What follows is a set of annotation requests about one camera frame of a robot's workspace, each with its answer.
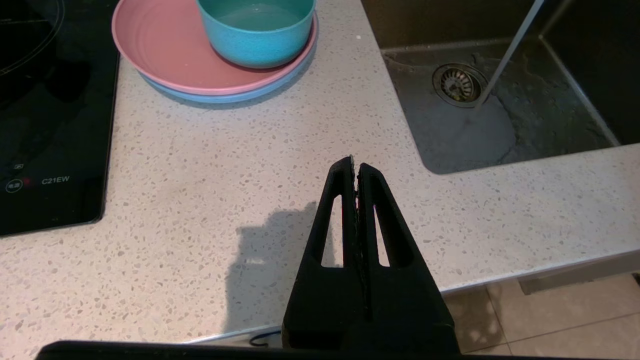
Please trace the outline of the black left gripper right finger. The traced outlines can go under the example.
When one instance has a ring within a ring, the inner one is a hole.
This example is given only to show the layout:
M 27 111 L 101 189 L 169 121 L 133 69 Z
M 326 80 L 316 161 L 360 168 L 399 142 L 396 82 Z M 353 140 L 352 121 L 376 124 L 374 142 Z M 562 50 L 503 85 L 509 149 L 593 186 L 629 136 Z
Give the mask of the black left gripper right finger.
M 455 322 L 381 171 L 358 171 L 365 322 L 380 351 L 457 354 Z

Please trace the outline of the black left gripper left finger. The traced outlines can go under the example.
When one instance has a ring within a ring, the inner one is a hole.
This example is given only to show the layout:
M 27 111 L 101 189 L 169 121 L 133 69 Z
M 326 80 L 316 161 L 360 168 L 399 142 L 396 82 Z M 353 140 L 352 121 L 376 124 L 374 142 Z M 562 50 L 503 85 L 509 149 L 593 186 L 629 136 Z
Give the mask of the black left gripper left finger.
M 318 202 L 282 323 L 291 349 L 368 351 L 371 348 L 369 239 L 357 207 L 352 156 L 334 162 Z M 322 265 L 336 198 L 341 198 L 343 266 Z

